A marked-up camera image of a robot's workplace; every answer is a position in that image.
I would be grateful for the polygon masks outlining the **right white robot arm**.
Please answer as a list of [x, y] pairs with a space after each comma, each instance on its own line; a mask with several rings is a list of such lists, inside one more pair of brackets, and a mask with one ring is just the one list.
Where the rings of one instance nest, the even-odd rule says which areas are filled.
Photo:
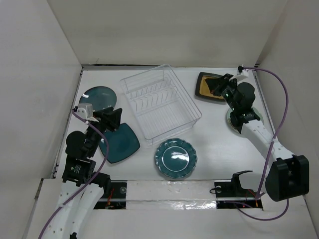
[[255, 88], [238, 83], [248, 73], [233, 76], [225, 74], [217, 79], [206, 79], [211, 94], [222, 97], [231, 109], [230, 122], [242, 136], [247, 138], [265, 159], [261, 174], [246, 170], [233, 174], [230, 190], [241, 196], [249, 190], [262, 193], [275, 202], [306, 195], [309, 192], [309, 161], [303, 155], [295, 155], [286, 149], [276, 136], [265, 128], [252, 105]]

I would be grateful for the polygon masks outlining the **round dark teal plate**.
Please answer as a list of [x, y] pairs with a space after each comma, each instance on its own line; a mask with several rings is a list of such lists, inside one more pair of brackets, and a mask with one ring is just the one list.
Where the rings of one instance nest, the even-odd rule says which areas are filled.
[[101, 111], [109, 107], [115, 107], [117, 102], [116, 93], [109, 87], [96, 86], [85, 91], [79, 103], [88, 103], [93, 107], [93, 111]]

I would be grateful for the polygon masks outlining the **scalloped teal plate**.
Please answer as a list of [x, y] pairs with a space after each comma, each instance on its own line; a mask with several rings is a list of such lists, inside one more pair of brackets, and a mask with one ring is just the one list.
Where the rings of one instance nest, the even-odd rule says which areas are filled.
[[189, 142], [180, 138], [171, 138], [159, 145], [154, 159], [161, 174], [171, 179], [182, 179], [194, 171], [197, 153]]

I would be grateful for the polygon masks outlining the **square black amber plate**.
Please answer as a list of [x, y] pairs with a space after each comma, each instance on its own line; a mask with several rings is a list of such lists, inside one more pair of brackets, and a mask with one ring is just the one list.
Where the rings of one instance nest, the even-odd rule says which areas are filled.
[[195, 96], [200, 100], [207, 102], [221, 102], [224, 103], [225, 100], [221, 96], [215, 96], [211, 94], [209, 87], [206, 83], [206, 79], [216, 80], [220, 78], [221, 75], [200, 72], [197, 78], [196, 87], [195, 87]]

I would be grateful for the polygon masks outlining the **square teal plate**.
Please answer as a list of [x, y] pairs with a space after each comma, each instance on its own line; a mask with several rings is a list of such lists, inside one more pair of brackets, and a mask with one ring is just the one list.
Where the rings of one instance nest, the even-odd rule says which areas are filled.
[[104, 136], [109, 144], [107, 161], [111, 164], [127, 159], [140, 148], [136, 134], [127, 123], [120, 124], [117, 131], [106, 131]]

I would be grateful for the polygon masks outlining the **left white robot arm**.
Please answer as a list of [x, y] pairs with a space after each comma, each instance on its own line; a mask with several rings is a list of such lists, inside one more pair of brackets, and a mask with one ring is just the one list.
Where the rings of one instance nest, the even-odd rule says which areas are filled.
[[66, 138], [66, 161], [61, 190], [54, 213], [43, 227], [40, 239], [78, 239], [102, 197], [111, 193], [111, 179], [92, 160], [99, 143], [108, 145], [105, 132], [115, 132], [121, 123], [122, 109], [109, 107], [97, 112], [91, 104], [79, 104], [72, 114], [88, 127], [73, 131]]

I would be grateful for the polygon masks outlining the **light green floral plate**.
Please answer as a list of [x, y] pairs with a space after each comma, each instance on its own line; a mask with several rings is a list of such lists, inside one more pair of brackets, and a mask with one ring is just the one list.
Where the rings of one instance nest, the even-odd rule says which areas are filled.
[[[257, 108], [255, 107], [252, 107], [252, 109], [254, 110], [254, 112], [256, 113], [256, 115], [260, 118], [261, 122], [264, 123], [264, 119], [263, 119], [263, 116], [262, 114], [258, 111]], [[232, 125], [231, 123], [231, 118], [230, 118], [230, 114], [232, 112], [232, 109], [228, 109], [227, 113], [226, 113], [226, 122], [228, 124], [228, 126], [233, 130], [235, 131], [236, 133], [238, 133], [237, 129]]]

